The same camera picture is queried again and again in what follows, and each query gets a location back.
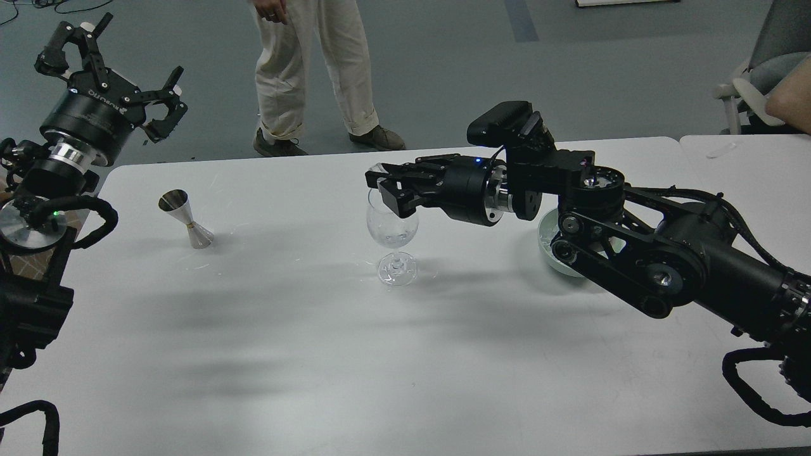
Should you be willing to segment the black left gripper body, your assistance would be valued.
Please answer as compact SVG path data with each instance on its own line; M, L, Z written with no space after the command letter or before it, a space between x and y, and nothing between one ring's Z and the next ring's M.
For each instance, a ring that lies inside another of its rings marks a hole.
M140 87L107 70L107 87L96 85L90 70L72 73L66 92L44 119L40 133L50 144L72 138L94 148L93 165L112 167L134 128L145 123L145 107L124 106L124 96Z

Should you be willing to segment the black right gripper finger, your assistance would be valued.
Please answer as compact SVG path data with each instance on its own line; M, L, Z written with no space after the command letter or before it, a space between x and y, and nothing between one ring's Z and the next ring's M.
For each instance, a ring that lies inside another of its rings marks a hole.
M418 207L438 207L444 179L438 174L402 174L376 178L383 204L400 219L408 219Z
M386 179L400 182L409 189L415 189L418 186L440 186L450 165L460 157L461 154L452 153L421 156L414 162L401 165L378 163L365 172L365 181L368 188L376 188L380 182Z

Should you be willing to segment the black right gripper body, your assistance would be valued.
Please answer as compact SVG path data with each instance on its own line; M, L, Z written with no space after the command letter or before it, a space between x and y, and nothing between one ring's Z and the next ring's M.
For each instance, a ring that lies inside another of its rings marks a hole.
M505 161L463 155L424 156L416 170L430 176L415 184L420 205L440 208L450 219L493 226L511 211Z

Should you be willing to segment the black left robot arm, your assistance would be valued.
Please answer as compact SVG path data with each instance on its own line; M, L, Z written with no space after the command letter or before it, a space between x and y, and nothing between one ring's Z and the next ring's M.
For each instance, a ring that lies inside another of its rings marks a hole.
M66 83L40 127L43 142L2 141L2 383L28 369L58 337L73 305L61 283L70 254L107 237L118 214L96 196L99 175L133 132L167 139L188 107L172 70L145 91L104 61L98 41L112 20L61 22L37 56L35 70Z

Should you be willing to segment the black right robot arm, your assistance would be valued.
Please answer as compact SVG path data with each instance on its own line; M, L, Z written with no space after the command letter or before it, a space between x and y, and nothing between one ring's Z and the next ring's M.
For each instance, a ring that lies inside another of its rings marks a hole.
M543 194L557 199L551 253L600 288L655 319L697 303L760 348L734 350L722 375L742 401L780 426L809 427L809 413L771 407L738 373L744 362L780 363L809 399L809 276L778 262L754 239L722 194L678 187L634 187L591 151L515 146L505 159L461 154L383 163L365 174L398 217L418 207L450 219L495 225L501 213L531 220Z

